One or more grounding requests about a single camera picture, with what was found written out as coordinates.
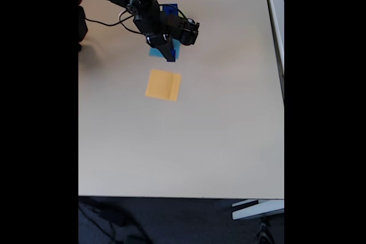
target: black cable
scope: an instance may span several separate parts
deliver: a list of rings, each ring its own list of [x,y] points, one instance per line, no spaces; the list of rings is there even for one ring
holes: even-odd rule
[[[114,229],[113,224],[110,221],[109,221],[109,226],[110,226],[110,229],[112,230],[112,238],[115,239],[116,238],[116,230]]]
[[[187,17],[184,15],[184,13],[183,13],[180,9],[178,9],[177,7],[174,7],[173,5],[170,5],[170,4],[159,4],[159,6],[169,6],[169,7],[172,7],[172,8],[174,8],[174,9],[176,9],[178,12],[180,12],[180,13],[183,15],[184,19],[187,21],[188,25],[190,26],[190,23],[189,23],[189,21],[188,21],[188,18],[187,18]]]
[[[123,23],[121,23],[122,26],[127,30],[127,31],[130,31],[131,33],[134,33],[134,34],[142,34],[142,33],[139,33],[138,31],[134,31],[134,30],[131,30],[129,28],[126,27],[126,25],[124,25]]]
[[[142,226],[135,219],[130,217],[129,222],[136,227],[136,229],[140,232],[140,234],[143,236],[143,238],[148,244],[152,243],[151,239],[148,237],[148,234],[145,232],[144,228],[142,228]]]
[[[108,238],[110,238],[112,241],[116,241],[114,238],[112,238],[112,236],[111,235],[109,235],[109,233],[107,233],[105,230],[103,230],[99,225],[98,225],[98,223],[97,222],[95,222],[94,220],[92,220],[90,217],[88,217],[85,213],[84,213],[84,211],[80,208],[80,206],[79,206],[79,210],[80,210],[80,212],[82,213],[82,215],[87,219],[87,220],[89,220],[92,224],[94,224],[102,233],[104,233]]]
[[[118,24],[122,23],[123,21],[125,21],[125,20],[127,20],[131,17],[124,18],[124,19],[122,19],[122,20],[120,20],[120,21],[118,21],[117,23],[114,23],[114,24],[106,24],[106,23],[103,23],[103,22],[100,22],[100,21],[91,20],[91,19],[87,19],[87,18],[85,18],[85,20],[90,21],[90,22],[99,23],[99,24],[102,24],[102,25],[107,26],[107,27],[113,27],[113,26],[117,26]]]

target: white table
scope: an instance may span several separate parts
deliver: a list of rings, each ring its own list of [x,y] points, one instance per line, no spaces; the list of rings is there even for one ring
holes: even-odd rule
[[[159,0],[201,24],[176,63],[141,35],[88,22],[79,53],[79,195],[284,198],[284,104],[266,0]],[[83,0],[107,23],[122,10]],[[151,69],[178,101],[148,98]]]

